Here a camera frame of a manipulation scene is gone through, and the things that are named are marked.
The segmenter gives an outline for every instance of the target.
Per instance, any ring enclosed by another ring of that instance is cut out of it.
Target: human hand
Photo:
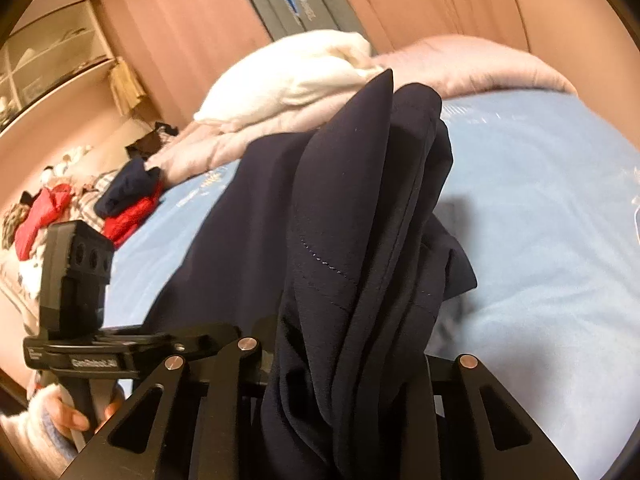
[[[101,420],[98,429],[95,430],[96,432],[118,411],[123,403],[124,394],[120,388],[116,388],[114,398],[105,408],[104,418]],[[62,402],[62,396],[59,391],[47,397],[44,407],[49,413],[55,428],[68,439],[71,439],[71,430],[87,431],[89,429],[89,420],[81,412]]]

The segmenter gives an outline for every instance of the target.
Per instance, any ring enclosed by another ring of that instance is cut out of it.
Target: blue sleeve
[[[47,431],[47,436],[49,437],[51,443],[56,447],[58,452],[65,458],[67,462],[71,462],[77,455],[78,450],[72,442],[67,440],[53,425],[53,421],[51,420],[49,413],[46,410],[43,410],[42,413],[42,423],[44,425],[45,430]]]

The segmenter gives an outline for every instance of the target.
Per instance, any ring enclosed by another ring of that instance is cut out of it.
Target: black clothing
[[[433,208],[452,156],[440,97],[391,71],[325,126],[249,146],[145,321],[278,312],[261,477],[389,478],[386,419],[420,369],[442,301],[476,286]]]
[[[144,160],[139,156],[132,158],[95,203],[95,213],[103,219],[118,216],[141,198],[153,195],[159,179],[160,168],[145,171]]]
[[[159,134],[168,134],[168,135],[171,135],[172,137],[178,136],[178,128],[176,128],[175,126],[171,126],[170,124],[167,124],[167,123],[161,123],[160,121],[156,121],[156,124],[154,126],[154,131]]]
[[[161,148],[162,140],[157,130],[152,130],[141,139],[125,147],[129,158],[133,159],[139,156],[145,162],[150,156],[159,152]]]
[[[36,196],[31,196],[31,193],[28,191],[23,191],[20,195],[20,203],[23,205],[28,205],[29,207],[33,207],[33,203],[36,201],[36,198],[40,195],[40,192]]]

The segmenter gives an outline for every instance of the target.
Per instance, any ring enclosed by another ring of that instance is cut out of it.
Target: light blue bed sheet
[[[162,195],[158,209],[114,256],[106,293],[105,326],[139,324],[145,320],[237,167],[237,161],[229,163]]]
[[[428,351],[477,355],[597,480],[640,419],[640,153],[565,94],[458,98],[442,117],[454,167],[438,215],[478,288]]]

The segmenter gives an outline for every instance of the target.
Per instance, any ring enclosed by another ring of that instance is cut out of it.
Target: knit sleeve
[[[0,426],[37,480],[57,480],[76,456],[72,444],[56,430],[44,407],[59,386],[40,390],[20,415],[0,416]]]

